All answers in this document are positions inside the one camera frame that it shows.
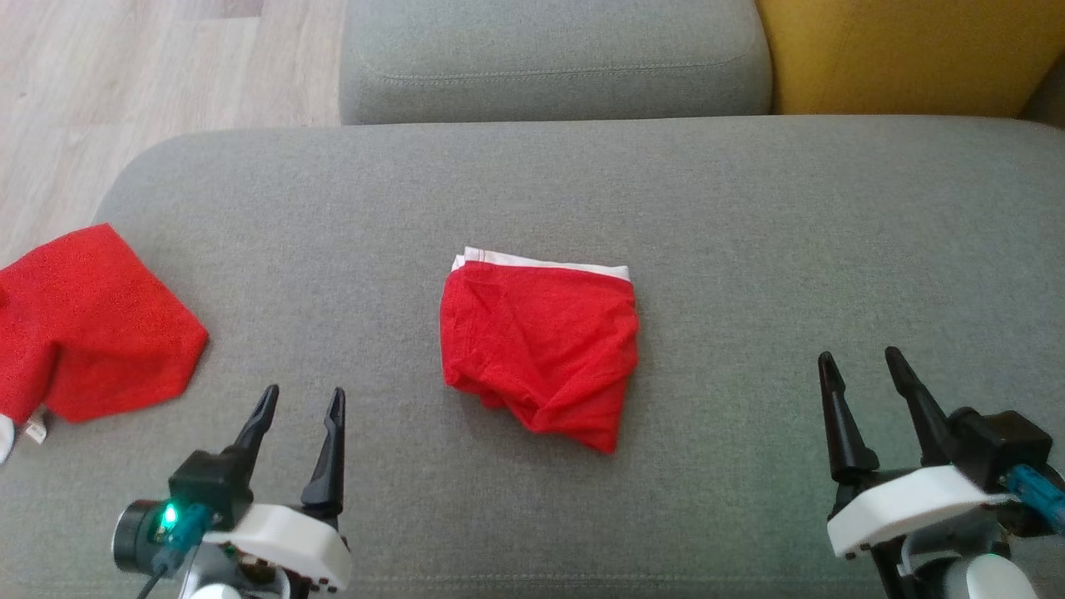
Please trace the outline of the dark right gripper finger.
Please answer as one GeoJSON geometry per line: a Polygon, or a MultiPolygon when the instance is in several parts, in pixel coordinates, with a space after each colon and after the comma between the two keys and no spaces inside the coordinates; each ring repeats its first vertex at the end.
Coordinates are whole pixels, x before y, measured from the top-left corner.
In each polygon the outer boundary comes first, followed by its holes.
{"type": "Polygon", "coordinates": [[[913,422],[920,447],[921,466],[949,465],[952,462],[954,436],[948,430],[946,414],[910,367],[910,361],[905,359],[901,349],[887,346],[884,356],[889,366],[895,391],[905,399],[908,405],[910,420],[913,422]]]}
{"type": "Polygon", "coordinates": [[[829,350],[818,357],[830,477],[855,485],[879,469],[879,456],[866,443],[845,399],[845,381],[829,350]]]}

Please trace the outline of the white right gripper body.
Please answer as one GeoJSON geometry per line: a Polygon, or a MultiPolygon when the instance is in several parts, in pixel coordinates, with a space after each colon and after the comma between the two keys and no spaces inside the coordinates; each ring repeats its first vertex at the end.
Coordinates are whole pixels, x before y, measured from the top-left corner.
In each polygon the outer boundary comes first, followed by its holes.
{"type": "Polygon", "coordinates": [[[954,465],[919,468],[857,493],[830,517],[829,540],[835,556],[845,558],[864,546],[871,548],[1011,500],[1012,493],[986,493],[954,465]]]}

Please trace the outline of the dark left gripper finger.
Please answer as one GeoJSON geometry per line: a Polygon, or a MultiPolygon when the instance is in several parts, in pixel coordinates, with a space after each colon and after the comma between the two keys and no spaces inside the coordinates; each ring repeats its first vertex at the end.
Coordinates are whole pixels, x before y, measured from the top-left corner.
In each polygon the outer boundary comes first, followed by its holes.
{"type": "Polygon", "coordinates": [[[335,389],[324,417],[324,441],[320,458],[301,493],[304,515],[330,527],[338,524],[339,515],[344,508],[345,424],[345,391],[335,389]]]}
{"type": "Polygon", "coordinates": [[[264,436],[271,431],[279,395],[278,384],[271,384],[265,388],[259,401],[256,402],[250,417],[237,433],[235,441],[225,448],[225,455],[233,456],[244,467],[255,466],[264,436]]]}

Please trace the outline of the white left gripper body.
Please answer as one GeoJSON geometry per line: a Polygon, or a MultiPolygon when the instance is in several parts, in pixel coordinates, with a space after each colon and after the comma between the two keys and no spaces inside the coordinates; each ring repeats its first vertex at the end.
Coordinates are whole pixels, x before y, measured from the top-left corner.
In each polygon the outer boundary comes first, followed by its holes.
{"type": "Polygon", "coordinates": [[[283,505],[253,503],[236,527],[206,533],[203,543],[233,546],[326,588],[350,584],[350,550],[339,531],[283,505]]]}

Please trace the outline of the red jersey with white trim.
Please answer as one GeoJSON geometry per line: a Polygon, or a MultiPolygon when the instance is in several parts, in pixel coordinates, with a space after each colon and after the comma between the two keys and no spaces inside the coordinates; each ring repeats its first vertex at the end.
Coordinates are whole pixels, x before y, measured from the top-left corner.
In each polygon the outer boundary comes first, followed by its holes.
{"type": "Polygon", "coordinates": [[[0,465],[45,409],[83,423],[186,390],[208,330],[110,224],[0,269],[0,465]]]}

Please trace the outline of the red printed sports shorts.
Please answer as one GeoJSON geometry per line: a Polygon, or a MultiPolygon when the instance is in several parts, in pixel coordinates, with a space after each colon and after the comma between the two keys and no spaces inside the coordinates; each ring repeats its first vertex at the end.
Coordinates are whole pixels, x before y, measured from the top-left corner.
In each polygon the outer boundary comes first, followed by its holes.
{"type": "Polygon", "coordinates": [[[465,247],[443,285],[444,382],[525,430],[612,454],[638,365],[629,269],[465,247]]]}

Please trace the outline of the large grey fabric ottoman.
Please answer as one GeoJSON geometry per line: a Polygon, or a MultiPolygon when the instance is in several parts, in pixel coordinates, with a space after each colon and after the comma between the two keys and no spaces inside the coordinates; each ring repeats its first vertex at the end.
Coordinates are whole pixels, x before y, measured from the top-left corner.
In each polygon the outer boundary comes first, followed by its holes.
{"type": "Polygon", "coordinates": [[[947,412],[1014,409],[1065,475],[1065,131],[792,115],[335,126],[163,141],[97,212],[203,322],[186,394],[58,423],[0,467],[0,599],[136,599],[111,532],[280,390],[256,499],[296,503],[347,395],[341,599],[883,599],[830,550],[815,361],[883,468],[919,462],[884,349],[947,412]],[[448,389],[465,246],[626,265],[619,447],[448,389]]]}

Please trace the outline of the large yellow sofa backrest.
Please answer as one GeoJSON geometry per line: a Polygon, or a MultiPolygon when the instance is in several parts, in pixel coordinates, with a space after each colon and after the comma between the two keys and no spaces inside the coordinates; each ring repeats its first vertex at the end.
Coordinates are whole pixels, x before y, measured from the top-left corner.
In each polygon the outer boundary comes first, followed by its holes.
{"type": "Polygon", "coordinates": [[[777,114],[1017,117],[1065,53],[1065,0],[756,0],[777,114]]]}

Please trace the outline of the wide grey sofa seat cushion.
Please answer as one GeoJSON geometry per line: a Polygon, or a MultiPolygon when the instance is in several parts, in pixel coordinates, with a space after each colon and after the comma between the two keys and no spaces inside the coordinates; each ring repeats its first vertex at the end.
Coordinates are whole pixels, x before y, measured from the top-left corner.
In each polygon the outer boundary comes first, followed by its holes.
{"type": "Polygon", "coordinates": [[[761,115],[754,0],[349,0],[345,125],[761,115]]]}

